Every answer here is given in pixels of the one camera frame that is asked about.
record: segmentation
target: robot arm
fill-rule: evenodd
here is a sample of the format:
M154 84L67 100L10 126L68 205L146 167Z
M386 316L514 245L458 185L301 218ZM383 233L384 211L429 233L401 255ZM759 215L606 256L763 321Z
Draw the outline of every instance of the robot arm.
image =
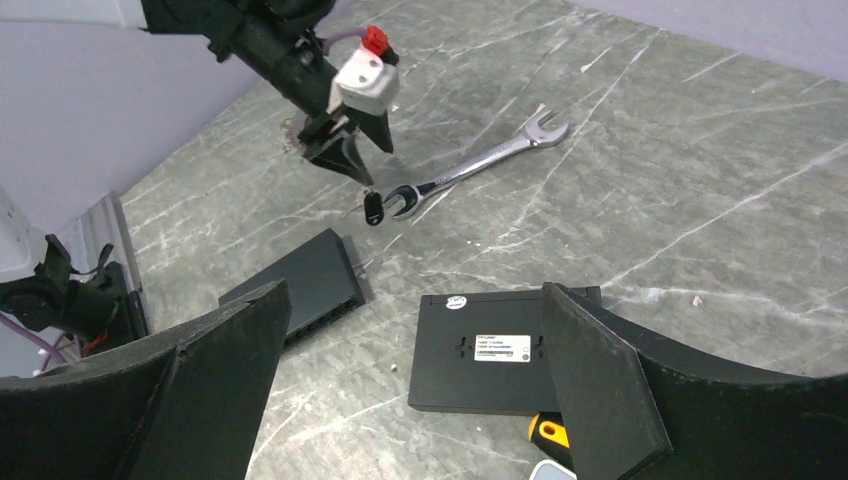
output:
M361 131L393 152L386 109L399 87L398 57L369 29L370 42L338 75L314 32L335 7L336 0L2 0L0 20L202 35L219 62L237 56L306 114L297 138L307 160L370 186L354 138Z
M0 185L0 284L29 277L44 260L44 232L29 223Z

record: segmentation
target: screw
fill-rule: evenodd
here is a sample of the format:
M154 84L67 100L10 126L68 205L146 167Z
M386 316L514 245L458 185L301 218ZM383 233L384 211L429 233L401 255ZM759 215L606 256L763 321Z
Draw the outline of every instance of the screw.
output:
M304 67L308 67L314 59L315 55L309 50L307 50L303 52L303 54L300 56L300 63L302 63Z

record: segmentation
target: black mount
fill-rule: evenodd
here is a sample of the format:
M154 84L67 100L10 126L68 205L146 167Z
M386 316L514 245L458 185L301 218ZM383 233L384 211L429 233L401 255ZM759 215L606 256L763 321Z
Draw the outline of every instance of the black mount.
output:
M846 374L719 358L551 283L542 330L578 478L848 478Z
M55 235L47 237L45 259L34 275L0 284L0 310L29 330L55 327L86 344L97 340L89 354L109 350L147 336L138 292L129 292L120 264L101 256L88 281L71 279L79 273Z

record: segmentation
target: open end of wrench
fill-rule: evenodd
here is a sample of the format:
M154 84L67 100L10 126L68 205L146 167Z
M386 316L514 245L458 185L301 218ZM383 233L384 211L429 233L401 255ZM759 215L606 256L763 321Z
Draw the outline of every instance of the open end of wrench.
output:
M531 142L535 143L534 146L541 148L552 147L565 140L565 137L568 136L568 129L571 127L569 122L565 122L554 130L545 130L542 128L542 125L550 120L553 115L554 112L550 108L545 107L524 122L524 127L522 128L524 135Z
M400 201L403 201L403 206L391 214L395 220L402 220L412 215L418 206L418 194L411 185L401 185L389 192L383 200L383 207L388 211Z

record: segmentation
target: red connector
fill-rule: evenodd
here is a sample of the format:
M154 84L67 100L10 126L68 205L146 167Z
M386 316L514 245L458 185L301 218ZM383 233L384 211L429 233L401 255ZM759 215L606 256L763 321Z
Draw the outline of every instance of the red connector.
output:
M362 46L369 52L380 57L389 49L389 37L386 36L386 32L380 30L378 27L369 25L365 33L365 38L362 39Z
M108 333L101 333L100 335L98 335L94 340L91 341L91 343L89 343L85 346L85 348L82 349L82 357L85 358L91 355L91 351L106 340L109 340Z

